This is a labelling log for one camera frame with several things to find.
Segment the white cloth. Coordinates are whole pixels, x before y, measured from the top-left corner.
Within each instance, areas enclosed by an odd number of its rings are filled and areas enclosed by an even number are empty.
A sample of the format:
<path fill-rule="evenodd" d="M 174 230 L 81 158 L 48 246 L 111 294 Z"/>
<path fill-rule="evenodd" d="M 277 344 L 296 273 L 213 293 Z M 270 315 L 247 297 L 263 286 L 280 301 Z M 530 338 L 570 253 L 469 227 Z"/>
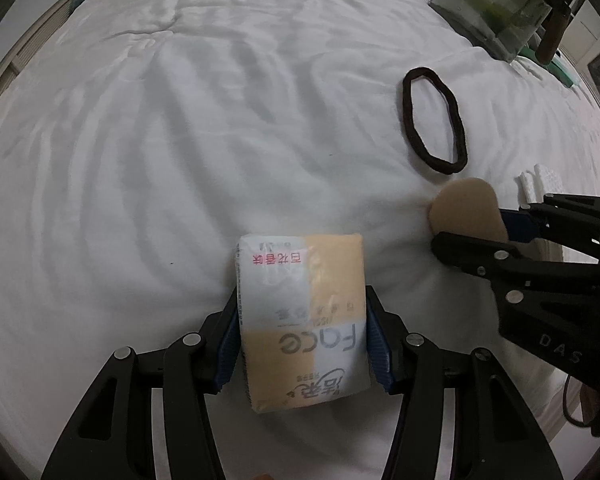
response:
<path fill-rule="evenodd" d="M 524 170 L 518 177 L 521 199 L 520 204 L 527 207 L 542 203 L 547 194 L 564 192 L 562 177 L 547 166 L 536 164 L 531 170 Z"/>

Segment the beige sponge puff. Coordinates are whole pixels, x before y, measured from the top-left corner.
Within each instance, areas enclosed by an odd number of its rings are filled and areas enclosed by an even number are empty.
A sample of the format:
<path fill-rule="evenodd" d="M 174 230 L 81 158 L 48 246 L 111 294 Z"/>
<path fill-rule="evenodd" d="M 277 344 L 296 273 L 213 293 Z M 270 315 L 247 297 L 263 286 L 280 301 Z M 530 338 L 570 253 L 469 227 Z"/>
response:
<path fill-rule="evenodd" d="M 448 232 L 506 243 L 508 234 L 492 186 L 477 178 L 446 184 L 428 209 L 434 234 Z"/>

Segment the black hair band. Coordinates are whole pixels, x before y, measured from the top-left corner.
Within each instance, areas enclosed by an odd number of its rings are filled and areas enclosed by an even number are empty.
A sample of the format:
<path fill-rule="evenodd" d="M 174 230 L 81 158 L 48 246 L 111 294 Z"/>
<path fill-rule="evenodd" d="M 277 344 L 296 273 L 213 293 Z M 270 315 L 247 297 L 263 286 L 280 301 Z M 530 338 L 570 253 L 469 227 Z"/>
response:
<path fill-rule="evenodd" d="M 460 106 L 452 90 L 429 67 L 415 67 L 402 80 L 402 130 L 412 151 L 432 171 L 459 174 L 468 164 Z"/>

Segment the tissue pack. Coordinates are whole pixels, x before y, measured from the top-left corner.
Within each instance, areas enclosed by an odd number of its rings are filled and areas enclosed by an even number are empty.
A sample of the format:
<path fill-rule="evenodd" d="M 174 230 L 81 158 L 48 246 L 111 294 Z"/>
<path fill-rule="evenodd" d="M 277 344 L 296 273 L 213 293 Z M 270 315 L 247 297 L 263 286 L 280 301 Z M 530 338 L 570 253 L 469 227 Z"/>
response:
<path fill-rule="evenodd" d="M 370 386 L 361 235 L 246 235 L 236 274 L 253 411 L 307 408 Z"/>

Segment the white bed sheet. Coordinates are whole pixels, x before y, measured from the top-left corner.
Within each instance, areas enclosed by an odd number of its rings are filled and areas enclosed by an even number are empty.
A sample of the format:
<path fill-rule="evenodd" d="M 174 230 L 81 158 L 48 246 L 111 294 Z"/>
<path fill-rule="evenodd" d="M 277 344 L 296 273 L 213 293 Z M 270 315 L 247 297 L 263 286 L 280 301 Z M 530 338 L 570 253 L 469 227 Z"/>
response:
<path fill-rule="evenodd" d="M 507 208 L 553 169 L 600 195 L 600 108 L 494 60 L 429 0 L 86 0 L 0 99 L 0 441 L 36 479 L 114 350 L 222 307 L 241 236 L 361 234 L 367 281 L 443 348 L 491 349 L 535 415 L 564 384 L 498 336 L 485 281 L 431 255 L 444 183 L 405 142 L 399 87 L 460 104 L 465 174 Z"/>

